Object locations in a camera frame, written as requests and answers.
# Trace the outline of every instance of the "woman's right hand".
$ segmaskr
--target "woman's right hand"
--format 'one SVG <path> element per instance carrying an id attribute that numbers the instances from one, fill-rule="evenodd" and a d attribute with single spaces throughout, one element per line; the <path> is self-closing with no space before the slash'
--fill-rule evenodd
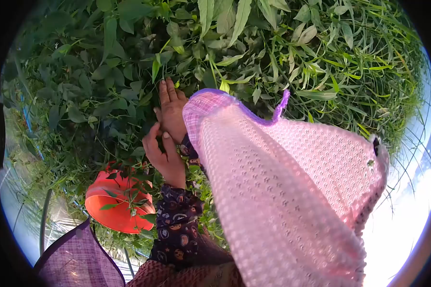
<path id="1" fill-rule="evenodd" d="M 172 137 L 164 132 L 162 135 L 163 146 L 166 150 L 162 153 L 158 147 L 156 137 L 161 134 L 160 123 L 155 123 L 150 132 L 142 139 L 145 155 L 155 169 L 164 177 L 164 181 L 172 187 L 185 189 L 185 167 L 176 150 Z"/>
<path id="2" fill-rule="evenodd" d="M 184 92 L 174 88 L 174 83 L 168 77 L 159 84 L 159 99 L 161 110 L 155 107 L 153 110 L 161 123 L 161 129 L 167 131 L 176 144 L 181 144 L 187 133 L 187 128 L 182 117 L 182 110 L 188 99 Z"/>

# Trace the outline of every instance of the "patterned sleeve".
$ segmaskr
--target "patterned sleeve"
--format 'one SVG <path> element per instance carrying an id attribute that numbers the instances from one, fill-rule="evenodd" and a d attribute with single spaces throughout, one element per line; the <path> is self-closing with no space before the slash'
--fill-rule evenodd
<path id="1" fill-rule="evenodd" d="M 198 165 L 201 168 L 201 170 L 204 173 L 206 173 L 204 166 L 201 165 L 201 162 L 199 161 L 198 153 L 193 148 L 192 143 L 190 142 L 190 139 L 188 138 L 188 134 L 186 134 L 184 137 L 184 140 L 182 140 L 180 150 L 181 150 L 181 155 L 183 155 L 184 157 L 188 157 L 188 163 L 190 165 Z"/>
<path id="2" fill-rule="evenodd" d="M 192 192 L 168 184 L 163 184 L 161 194 L 163 199 L 157 202 L 158 239 L 149 260 L 180 271 L 193 266 L 198 254 L 198 216 L 204 203 Z"/>

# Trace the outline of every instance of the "purple trim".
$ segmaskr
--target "purple trim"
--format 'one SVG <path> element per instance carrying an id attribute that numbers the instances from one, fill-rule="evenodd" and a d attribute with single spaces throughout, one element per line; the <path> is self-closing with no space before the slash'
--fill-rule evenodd
<path id="1" fill-rule="evenodd" d="M 89 226 L 90 225 L 90 219 L 91 219 L 91 216 L 89 216 L 88 219 L 86 219 L 79 226 L 77 226 L 74 229 L 70 230 L 69 232 L 67 232 L 66 234 L 64 234 L 63 236 L 61 236 L 58 240 L 56 240 L 53 244 L 51 244 L 45 250 L 45 252 L 43 252 L 43 254 L 40 256 L 39 260 L 35 263 L 35 266 L 34 266 L 35 272 L 37 274 L 40 273 L 41 269 L 43 268 L 43 266 L 45 266 L 45 263 L 46 263 L 46 261 L 48 261 L 48 259 L 50 258 L 50 256 L 53 255 L 53 253 L 56 252 L 56 250 L 58 250 L 59 247 L 61 247 L 64 243 L 66 243 L 67 241 L 69 241 L 69 239 L 71 239 L 74 236 L 76 236 L 76 232 L 77 232 L 78 229 L 84 230 L 86 227 L 88 227 L 90 229 L 91 235 L 94 238 L 95 242 L 99 245 L 99 248 L 102 250 L 102 252 L 104 253 L 104 255 L 107 256 L 107 258 L 110 261 L 110 263 L 113 264 L 113 266 L 115 267 L 115 269 L 117 270 L 117 272 L 120 274 L 121 278 L 123 279 L 124 286 L 126 286 L 125 278 L 123 277 L 123 274 L 121 273 L 120 269 L 115 264 L 115 262 L 113 261 L 113 259 L 107 254 L 107 252 L 105 252 L 105 250 L 102 248 L 101 244 L 99 243 L 99 241 L 97 240 L 96 236 L 94 235 L 93 230 Z"/>
<path id="2" fill-rule="evenodd" d="M 253 121 L 255 121 L 259 124 L 266 125 L 266 126 L 274 125 L 275 123 L 277 123 L 279 121 L 279 119 L 281 118 L 281 113 L 283 112 L 283 109 L 285 109 L 287 107 L 287 102 L 288 102 L 289 97 L 290 97 L 289 90 L 288 89 L 284 90 L 283 98 L 281 99 L 281 102 L 279 103 L 279 105 L 275 108 L 272 119 L 271 120 L 265 120 L 264 118 L 257 117 L 253 112 L 251 112 L 251 110 L 249 110 L 245 105 L 243 105 L 237 98 L 235 98 L 234 96 L 229 95 L 226 92 L 219 90 L 219 89 L 210 89 L 210 88 L 201 89 L 201 90 L 197 91 L 196 93 L 194 93 L 190 97 L 190 100 L 194 96 L 197 96 L 199 94 L 203 94 L 206 92 L 211 92 L 211 93 L 215 93 L 217 95 L 224 95 L 224 96 L 232 98 L 233 100 L 236 101 L 236 103 L 239 105 L 239 107 L 242 109 L 242 111 L 247 116 L 249 116 Z"/>
<path id="3" fill-rule="evenodd" d="M 276 123 L 279 118 L 281 117 L 281 113 L 283 112 L 283 109 L 287 107 L 287 101 L 289 100 L 290 92 L 288 89 L 284 90 L 283 98 L 281 100 L 281 103 L 276 107 L 273 113 L 272 122 Z"/>

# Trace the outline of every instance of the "orange plastic basin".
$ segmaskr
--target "orange plastic basin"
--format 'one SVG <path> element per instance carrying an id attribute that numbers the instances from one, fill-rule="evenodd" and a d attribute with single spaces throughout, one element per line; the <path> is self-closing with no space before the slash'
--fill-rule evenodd
<path id="1" fill-rule="evenodd" d="M 118 172 L 118 175 L 114 180 L 107 179 L 110 174 L 116 172 Z M 141 229 L 152 229 L 152 223 L 139 217 L 140 215 L 155 213 L 155 207 L 153 207 L 152 196 L 150 194 L 141 191 L 138 192 L 134 199 L 135 202 L 139 202 L 144 198 L 147 198 L 148 201 L 140 207 L 135 207 L 135 216 L 131 217 L 131 210 L 128 209 L 129 195 L 132 196 L 137 189 L 130 189 L 128 192 L 127 190 L 138 182 L 140 181 L 131 177 L 122 178 L 119 170 L 99 172 L 96 180 L 89 186 L 86 192 L 85 206 L 88 213 L 100 224 L 119 232 L 140 233 Z M 116 194 L 117 197 L 111 197 L 105 190 Z M 118 204 L 123 200 L 126 201 L 109 210 L 101 210 L 106 204 Z"/>

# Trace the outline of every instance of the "sky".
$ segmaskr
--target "sky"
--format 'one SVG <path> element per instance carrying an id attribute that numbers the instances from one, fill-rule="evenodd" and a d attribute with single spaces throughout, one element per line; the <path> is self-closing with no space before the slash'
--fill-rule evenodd
<path id="1" fill-rule="evenodd" d="M 390 167 L 391 200 L 382 203 L 388 195 L 385 191 L 363 231 L 364 287 L 391 282 L 414 249 L 431 210 L 431 74 L 423 82 L 425 104 L 420 112 L 425 128 L 418 119 L 411 119 L 403 150 Z"/>

